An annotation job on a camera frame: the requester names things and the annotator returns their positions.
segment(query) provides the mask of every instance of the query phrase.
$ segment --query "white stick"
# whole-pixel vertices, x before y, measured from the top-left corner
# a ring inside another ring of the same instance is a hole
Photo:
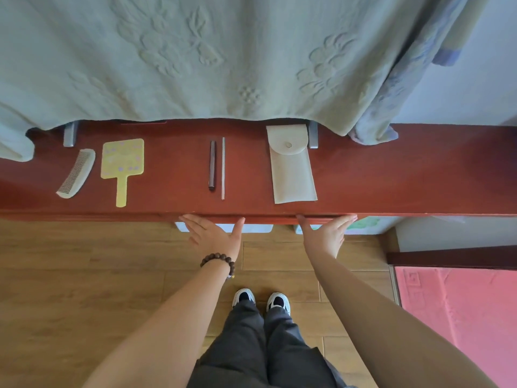
[[[226,139],[223,137],[223,149],[222,149],[222,160],[221,160],[221,200],[224,200],[224,179],[226,174]]]

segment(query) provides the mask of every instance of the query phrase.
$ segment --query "sneaker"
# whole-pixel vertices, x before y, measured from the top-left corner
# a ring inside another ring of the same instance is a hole
[[[251,301],[256,304],[255,296],[250,289],[240,289],[235,293],[235,296],[233,297],[232,308],[241,301]]]
[[[274,307],[283,308],[288,315],[291,315],[291,305],[289,304],[289,299],[282,293],[272,293],[271,297],[267,300],[266,312],[269,312],[271,308]]]

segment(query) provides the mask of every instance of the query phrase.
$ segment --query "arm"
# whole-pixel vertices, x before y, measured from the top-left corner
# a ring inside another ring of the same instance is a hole
[[[455,346],[336,260],[356,219],[337,218],[314,231],[298,217],[314,272],[379,388],[497,388]]]
[[[195,215],[181,219],[200,261],[211,253],[237,259],[244,218],[231,235]],[[100,364],[83,388],[186,387],[228,273],[228,263],[207,262]]]

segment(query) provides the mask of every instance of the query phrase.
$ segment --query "white comb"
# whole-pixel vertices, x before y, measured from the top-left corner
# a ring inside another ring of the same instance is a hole
[[[86,181],[94,161],[95,151],[93,149],[85,148],[80,150],[72,171],[56,193],[63,199],[69,199],[74,196]]]

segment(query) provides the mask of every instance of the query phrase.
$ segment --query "white wall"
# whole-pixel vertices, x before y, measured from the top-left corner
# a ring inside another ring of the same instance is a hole
[[[517,245],[517,218],[409,218],[395,226],[400,252]]]
[[[489,0],[453,67],[431,65],[395,123],[517,126],[517,0]]]

